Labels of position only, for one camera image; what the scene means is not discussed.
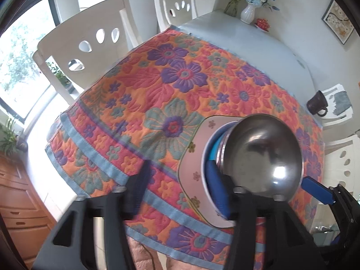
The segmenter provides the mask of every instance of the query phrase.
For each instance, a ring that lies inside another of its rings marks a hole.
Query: floral tablecloth
[[[191,209],[176,170],[207,117],[252,113],[287,123],[301,144],[304,175],[321,179],[322,128],[295,98],[231,53],[169,28],[129,53],[61,114],[46,152],[67,184],[90,197],[125,184],[151,159],[151,181],[140,213],[126,222],[127,234],[177,260],[218,270],[233,231],[208,225]],[[299,189],[291,206],[311,224],[316,201],[309,194]],[[256,241],[260,269],[261,219]]]

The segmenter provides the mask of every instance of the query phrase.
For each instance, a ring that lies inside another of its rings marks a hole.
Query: wooden cabinet
[[[30,269],[56,223],[35,192],[22,162],[0,154],[0,213]]]

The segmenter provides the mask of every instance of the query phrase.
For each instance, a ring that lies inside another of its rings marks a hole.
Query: framed picture
[[[335,0],[331,0],[323,16],[323,21],[336,34],[343,45],[354,31],[354,26]]]

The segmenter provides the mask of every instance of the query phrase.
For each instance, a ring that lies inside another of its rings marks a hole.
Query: pink plate
[[[222,115],[206,118],[194,132],[178,166],[179,183],[189,204],[206,222],[218,228],[234,227],[234,222],[224,219],[210,198],[203,169],[204,151],[213,134],[220,136],[222,126],[240,119]]]

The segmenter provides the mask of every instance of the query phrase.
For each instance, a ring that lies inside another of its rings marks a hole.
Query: floor
[[[22,155],[26,171],[37,194],[57,221],[76,198],[76,194],[60,177],[47,157],[46,134],[57,116],[68,106],[59,94],[53,98],[28,135],[28,153]],[[106,270],[103,232],[103,218],[95,218],[94,241],[99,270]],[[166,269],[166,256],[159,253],[159,258],[163,269]]]

